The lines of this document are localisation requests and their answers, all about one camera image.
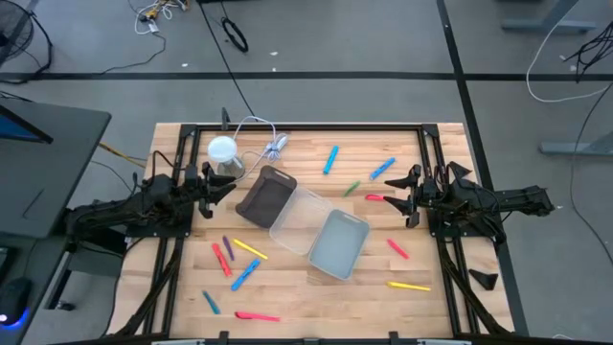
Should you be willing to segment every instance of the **yellow marker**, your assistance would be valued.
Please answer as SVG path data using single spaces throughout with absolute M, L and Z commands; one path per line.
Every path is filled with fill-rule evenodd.
M 249 245 L 237 240 L 237 239 L 233 239 L 234 243 L 236 243 L 239 247 L 248 250 L 254 254 L 256 254 L 257 256 L 261 257 L 262 259 L 268 260 L 268 257 L 263 255 L 261 252 L 257 251 L 256 249 L 250 247 Z
M 397 282 L 387 282 L 387 285 L 391 288 L 410 288 L 410 289 L 418 289 L 421 291 L 429 291 L 430 287 L 420 287 L 420 286 L 414 286 L 414 285 L 410 285 L 410 284 L 404 284 L 404 283 L 397 283 Z

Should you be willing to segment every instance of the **wooden tabletop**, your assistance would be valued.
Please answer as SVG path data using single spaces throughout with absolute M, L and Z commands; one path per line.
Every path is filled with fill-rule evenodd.
M 180 124 L 158 124 L 151 152 L 162 151 L 171 161 L 175 155 Z M 473 170 L 473 163 L 462 124 L 439 124 L 446 162 L 455 161 Z M 417 136 L 407 131 L 291 131 L 283 148 L 282 159 L 274 167 L 295 177 L 302 187 L 323 196 L 345 212 L 370 223 L 371 232 L 349 281 L 341 281 L 309 264 L 274 242 L 268 230 L 260 229 L 235 212 L 255 179 L 265 159 L 237 188 L 214 206 L 212 219 L 196 211 L 192 235 L 186 240 L 172 318 L 171 337 L 217 338 L 229 331 L 232 338 L 385 338 L 389 331 L 401 337 L 449 337 L 451 329 L 444 297 L 441 266 L 435 241 L 431 238 L 425 212 L 418 228 L 404 228 L 404 218 L 386 202 L 368 201 L 366 194 L 406 197 L 408 192 L 386 186 L 387 179 L 406 176 L 414 164 L 421 164 Z M 206 148 L 217 135 L 206 132 L 200 139 L 198 166 L 207 160 Z M 238 151 L 260 152 L 271 140 L 271 133 L 241 132 Z M 323 175 L 331 147 L 340 150 L 329 175 Z M 429 145 L 431 162 L 434 150 Z M 368 176 L 388 158 L 392 165 L 375 181 Z M 244 156 L 251 167 L 258 158 Z M 157 160 L 156 173 L 170 175 L 171 168 Z M 147 174 L 150 174 L 150 160 Z M 469 179 L 475 178 L 472 173 Z M 356 180 L 361 184 L 350 196 L 343 193 Z M 211 248 L 222 236 L 237 238 L 253 245 L 269 257 L 238 291 L 231 291 L 239 274 L 256 258 L 234 246 L 236 259 L 230 261 L 234 276 L 226 278 Z M 393 239 L 410 255 L 401 258 L 386 242 Z M 115 313 L 110 333 L 123 326 L 149 291 L 158 240 L 145 239 L 125 258 L 117 287 Z M 500 273 L 491 242 L 484 238 L 464 238 L 466 264 L 486 273 Z M 394 280 L 431 287 L 430 292 L 386 286 Z M 494 291 L 485 291 L 471 278 L 471 285 L 498 322 L 512 330 L 507 295 L 501 280 Z M 213 314 L 202 291 L 208 291 L 221 309 Z M 455 288 L 461 324 L 468 331 L 462 294 Z M 161 324 L 164 304 L 158 304 L 156 328 Z M 250 311 L 281 317 L 281 322 L 240 320 L 235 311 Z

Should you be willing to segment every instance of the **computer monitor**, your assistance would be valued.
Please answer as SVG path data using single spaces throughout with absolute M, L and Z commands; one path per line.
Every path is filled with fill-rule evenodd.
M 0 138 L 51 144 L 54 139 L 0 105 Z

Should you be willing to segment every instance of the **black clamp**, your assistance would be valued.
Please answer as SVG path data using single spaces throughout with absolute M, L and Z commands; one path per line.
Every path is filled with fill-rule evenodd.
M 230 115 L 228 115 L 228 110 L 225 107 L 221 108 L 221 130 L 228 130 L 228 124 L 230 124 Z
M 390 345 L 400 345 L 400 337 L 398 336 L 398 332 L 392 331 L 389 333 L 390 335 Z
M 219 339 L 217 340 L 217 345 L 228 345 L 229 336 L 230 336 L 230 332 L 228 331 L 219 332 Z

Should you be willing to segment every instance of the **translucent plastic bin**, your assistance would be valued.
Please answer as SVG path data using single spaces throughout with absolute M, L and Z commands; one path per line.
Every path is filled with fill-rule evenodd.
M 370 231 L 369 224 L 334 209 L 331 202 L 296 187 L 270 227 L 275 242 L 338 279 L 349 279 Z
M 270 237 L 294 253 L 306 255 L 333 209 L 328 200 L 298 186 L 270 227 Z

